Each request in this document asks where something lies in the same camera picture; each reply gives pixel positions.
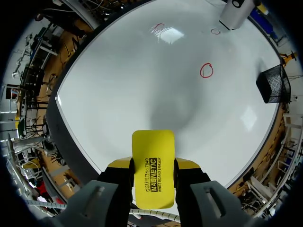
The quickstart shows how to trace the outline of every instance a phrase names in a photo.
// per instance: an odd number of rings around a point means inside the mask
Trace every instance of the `black wire basket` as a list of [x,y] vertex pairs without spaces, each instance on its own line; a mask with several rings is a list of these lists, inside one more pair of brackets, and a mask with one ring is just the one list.
[[289,103],[291,87],[282,65],[259,74],[257,87],[265,103]]

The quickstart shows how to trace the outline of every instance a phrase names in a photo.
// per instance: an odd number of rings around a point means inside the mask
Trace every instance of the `red ink mark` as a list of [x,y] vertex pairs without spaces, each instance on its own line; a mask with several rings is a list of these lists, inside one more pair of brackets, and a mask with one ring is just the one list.
[[[212,72],[211,72],[211,74],[209,75],[209,76],[204,76],[204,67],[205,66],[209,66],[211,69],[212,69]],[[213,66],[211,65],[211,63],[205,63],[202,67],[201,67],[201,69],[200,69],[200,76],[201,77],[203,77],[203,78],[209,78],[209,77],[211,77],[212,75],[213,75],[213,73],[214,73],[214,69],[213,69]]]
[[153,33],[158,33],[158,32],[160,32],[160,31],[162,31],[163,28],[164,28],[164,24],[163,24],[163,23],[159,23],[159,24],[157,24],[157,25],[153,28],[152,32],[153,32]]
[[218,34],[221,33],[221,32],[220,32],[218,29],[216,29],[216,28],[213,28],[212,30],[210,30],[210,32],[213,33],[214,35],[218,35]]

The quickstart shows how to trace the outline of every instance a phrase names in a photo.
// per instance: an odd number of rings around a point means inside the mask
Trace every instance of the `yellow object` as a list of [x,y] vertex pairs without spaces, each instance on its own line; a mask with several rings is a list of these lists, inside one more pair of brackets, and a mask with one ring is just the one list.
[[112,163],[110,163],[108,165],[108,167],[128,169],[131,159],[132,159],[132,157],[125,157],[122,159],[117,159],[117,160],[113,161]]
[[261,3],[259,6],[257,6],[257,8],[265,15],[268,14],[268,10],[267,8]]
[[179,169],[196,169],[196,168],[200,168],[200,166],[190,160],[186,160],[186,159],[182,159],[177,157],[176,161],[178,162],[178,167]]
[[25,164],[23,164],[22,165],[22,168],[24,168],[24,169],[37,169],[37,167],[38,168],[40,168],[40,163],[39,163],[39,160],[38,160],[38,158],[34,158],[34,159],[32,159],[32,160],[30,160],[31,162],[26,162]]
[[133,133],[134,185],[137,206],[164,209],[174,205],[175,137],[170,130]]

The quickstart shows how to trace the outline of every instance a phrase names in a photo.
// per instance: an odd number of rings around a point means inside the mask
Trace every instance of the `blue object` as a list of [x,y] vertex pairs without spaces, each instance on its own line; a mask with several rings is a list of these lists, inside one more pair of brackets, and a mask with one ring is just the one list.
[[259,14],[256,9],[252,10],[250,15],[273,39],[278,38],[274,32],[273,26],[261,14]]

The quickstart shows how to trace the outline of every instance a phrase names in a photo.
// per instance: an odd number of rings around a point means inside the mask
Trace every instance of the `yellow whiteboard eraser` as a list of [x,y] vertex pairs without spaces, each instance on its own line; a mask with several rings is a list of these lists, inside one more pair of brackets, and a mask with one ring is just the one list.
[[135,131],[132,137],[137,206],[164,209],[174,205],[175,137],[170,130]]

